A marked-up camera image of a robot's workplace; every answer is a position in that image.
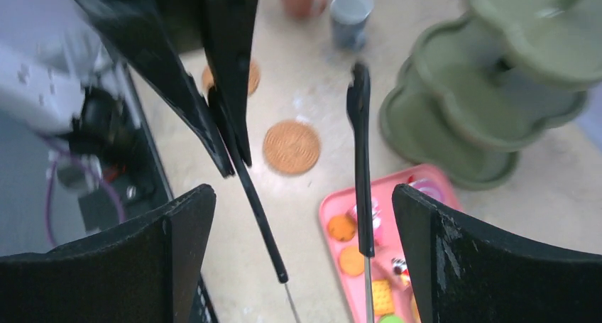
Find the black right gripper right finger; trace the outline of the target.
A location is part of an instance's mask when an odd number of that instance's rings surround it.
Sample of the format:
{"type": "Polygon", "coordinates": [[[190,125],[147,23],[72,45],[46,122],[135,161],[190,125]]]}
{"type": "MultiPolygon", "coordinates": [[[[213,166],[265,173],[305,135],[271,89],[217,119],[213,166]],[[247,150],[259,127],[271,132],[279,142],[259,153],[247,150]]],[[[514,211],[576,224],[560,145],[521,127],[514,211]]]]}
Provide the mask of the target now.
{"type": "Polygon", "coordinates": [[[423,322],[600,322],[601,257],[527,239],[413,187],[392,194],[423,322]]]}

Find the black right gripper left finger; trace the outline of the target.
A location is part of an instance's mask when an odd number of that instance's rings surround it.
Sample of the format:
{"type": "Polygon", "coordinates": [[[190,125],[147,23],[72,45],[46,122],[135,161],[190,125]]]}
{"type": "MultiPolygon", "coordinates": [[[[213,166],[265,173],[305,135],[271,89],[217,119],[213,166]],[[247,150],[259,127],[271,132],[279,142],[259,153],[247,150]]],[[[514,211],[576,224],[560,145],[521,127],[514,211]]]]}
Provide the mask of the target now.
{"type": "Polygon", "coordinates": [[[200,280],[216,207],[200,185],[54,248],[1,258],[2,322],[214,322],[200,280]]]}

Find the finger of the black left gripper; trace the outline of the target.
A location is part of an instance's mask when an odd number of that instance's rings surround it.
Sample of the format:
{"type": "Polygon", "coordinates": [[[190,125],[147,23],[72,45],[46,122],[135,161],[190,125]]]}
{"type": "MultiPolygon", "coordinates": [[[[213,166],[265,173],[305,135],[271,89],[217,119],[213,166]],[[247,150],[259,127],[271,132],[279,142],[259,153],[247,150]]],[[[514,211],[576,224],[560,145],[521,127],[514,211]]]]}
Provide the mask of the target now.
{"type": "Polygon", "coordinates": [[[155,0],[73,0],[87,22],[201,140],[223,177],[234,174],[224,142],[171,43],[155,0]]]}
{"type": "Polygon", "coordinates": [[[252,166],[246,121],[248,68],[258,0],[202,0],[202,42],[215,85],[224,97],[227,115],[236,130],[239,152],[252,166]],[[238,70],[240,82],[226,84],[226,75],[238,70]]]}

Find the black cat-paw tongs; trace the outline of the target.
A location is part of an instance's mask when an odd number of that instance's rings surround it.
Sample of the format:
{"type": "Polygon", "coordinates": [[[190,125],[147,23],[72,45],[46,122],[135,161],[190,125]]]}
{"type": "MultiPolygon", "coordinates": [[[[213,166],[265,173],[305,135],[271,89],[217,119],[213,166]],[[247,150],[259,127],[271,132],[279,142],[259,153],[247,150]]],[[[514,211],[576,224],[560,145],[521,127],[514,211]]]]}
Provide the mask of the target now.
{"type": "MultiPolygon", "coordinates": [[[[375,256],[368,147],[368,118],[371,98],[371,78],[368,66],[358,60],[351,69],[353,80],[346,93],[346,112],[354,132],[355,197],[357,209],[359,252],[364,257],[366,321],[374,322],[371,285],[371,258],[375,256]]],[[[288,288],[288,273],[278,250],[263,205],[239,152],[236,130],[229,123],[224,97],[214,84],[209,88],[209,108],[218,125],[226,147],[226,156],[233,163],[251,205],[279,283],[288,288]]]]}

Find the green three-tier stand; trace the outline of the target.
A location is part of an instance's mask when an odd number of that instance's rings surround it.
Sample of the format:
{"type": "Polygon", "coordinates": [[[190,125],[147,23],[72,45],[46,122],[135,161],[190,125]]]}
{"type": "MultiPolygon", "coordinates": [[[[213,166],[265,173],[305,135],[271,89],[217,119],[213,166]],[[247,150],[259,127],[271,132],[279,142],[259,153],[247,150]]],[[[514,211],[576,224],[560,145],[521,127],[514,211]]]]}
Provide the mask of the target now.
{"type": "Polygon", "coordinates": [[[601,0],[464,0],[417,38],[379,114],[386,143],[470,190],[576,118],[601,81],[601,0]]]}

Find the purple swirl roll cake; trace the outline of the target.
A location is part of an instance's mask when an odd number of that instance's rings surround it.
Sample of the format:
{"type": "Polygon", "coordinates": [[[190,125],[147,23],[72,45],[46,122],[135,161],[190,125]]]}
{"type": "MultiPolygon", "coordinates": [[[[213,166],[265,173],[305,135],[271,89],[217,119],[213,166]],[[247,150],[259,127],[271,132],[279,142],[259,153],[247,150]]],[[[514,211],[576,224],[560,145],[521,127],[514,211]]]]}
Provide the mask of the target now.
{"type": "Polygon", "coordinates": [[[437,200],[438,202],[444,202],[445,196],[443,191],[440,189],[437,183],[428,178],[423,178],[420,180],[414,180],[409,183],[409,186],[415,188],[416,190],[428,195],[432,199],[437,200]]]}

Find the pink strawberry triangle cake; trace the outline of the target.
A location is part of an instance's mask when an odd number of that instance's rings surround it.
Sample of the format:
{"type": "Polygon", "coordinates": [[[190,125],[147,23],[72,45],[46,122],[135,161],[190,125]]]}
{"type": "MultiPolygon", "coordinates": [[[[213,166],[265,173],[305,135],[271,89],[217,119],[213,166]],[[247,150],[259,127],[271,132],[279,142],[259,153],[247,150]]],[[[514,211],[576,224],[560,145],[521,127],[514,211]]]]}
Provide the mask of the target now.
{"type": "MultiPolygon", "coordinates": [[[[381,218],[381,210],[378,204],[378,200],[375,197],[371,198],[372,206],[372,224],[373,224],[373,241],[376,246],[381,245],[383,238],[383,225],[381,218]]],[[[354,205],[347,211],[347,216],[350,217],[354,223],[358,222],[357,219],[357,206],[354,205]]]]}

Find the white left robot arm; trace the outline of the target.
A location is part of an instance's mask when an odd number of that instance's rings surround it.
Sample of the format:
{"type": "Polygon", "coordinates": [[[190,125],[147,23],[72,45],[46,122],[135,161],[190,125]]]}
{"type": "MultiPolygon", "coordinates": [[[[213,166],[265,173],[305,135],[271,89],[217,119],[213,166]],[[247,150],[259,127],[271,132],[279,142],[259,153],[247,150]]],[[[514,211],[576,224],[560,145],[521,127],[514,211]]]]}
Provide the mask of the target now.
{"type": "Polygon", "coordinates": [[[258,0],[67,0],[96,38],[27,55],[1,42],[1,109],[81,153],[132,165],[136,146],[107,91],[93,87],[107,48],[129,64],[198,137],[223,177],[251,164],[246,98],[258,0]]]}

